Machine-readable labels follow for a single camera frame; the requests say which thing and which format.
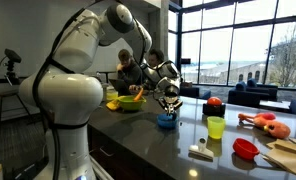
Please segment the gray countertop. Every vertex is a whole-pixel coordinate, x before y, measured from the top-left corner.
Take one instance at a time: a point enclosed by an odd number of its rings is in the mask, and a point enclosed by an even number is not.
[[[135,113],[113,112],[102,104],[92,113],[89,125],[174,179],[296,179],[296,175],[272,167],[260,155],[248,162],[234,153],[236,138],[254,143],[263,153],[269,150],[265,144],[275,139],[250,124],[240,126],[238,120],[239,113],[256,115],[266,110],[227,104],[223,138],[214,141],[208,137],[207,116],[202,113],[205,100],[181,97],[178,126],[165,130],[158,127],[156,119],[163,110],[152,97],[145,98],[147,103]],[[275,115],[290,127],[290,137],[296,138],[296,115]],[[214,152],[213,161],[189,154],[189,146],[197,144],[201,137],[207,139],[207,148]]]

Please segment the stuffed toy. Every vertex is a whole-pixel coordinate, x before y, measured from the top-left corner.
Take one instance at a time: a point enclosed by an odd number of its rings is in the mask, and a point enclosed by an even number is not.
[[[238,114],[239,122],[247,121],[253,123],[256,127],[263,128],[271,136],[284,139],[290,134],[290,128],[284,123],[276,121],[273,113],[259,113],[256,116]]]

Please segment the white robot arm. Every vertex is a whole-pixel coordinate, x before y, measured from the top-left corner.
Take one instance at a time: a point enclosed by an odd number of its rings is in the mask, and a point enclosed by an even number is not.
[[[103,90],[97,79],[81,73],[92,65],[98,46],[123,38],[138,64],[144,62],[144,53],[151,47],[149,33],[124,5],[112,5],[99,16],[87,7],[67,21],[40,70],[19,87],[22,99],[37,106],[49,124],[49,128],[44,124],[49,162],[35,179],[96,179],[86,125],[100,105]],[[179,88],[174,80],[178,78],[176,68],[164,63],[147,75],[160,81],[158,87],[169,97],[160,102],[176,104],[172,102]]]

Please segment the tree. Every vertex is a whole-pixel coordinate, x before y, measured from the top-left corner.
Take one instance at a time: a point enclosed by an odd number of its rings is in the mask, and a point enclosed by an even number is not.
[[[289,26],[281,42],[271,48],[270,82],[282,87],[296,85],[296,24]]]

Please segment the blue bowl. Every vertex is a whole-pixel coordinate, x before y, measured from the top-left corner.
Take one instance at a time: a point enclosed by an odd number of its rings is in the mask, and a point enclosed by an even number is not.
[[[172,115],[167,116],[167,114],[159,114],[157,116],[157,122],[159,127],[165,129],[174,129],[177,126],[178,116],[176,119],[172,119]]]

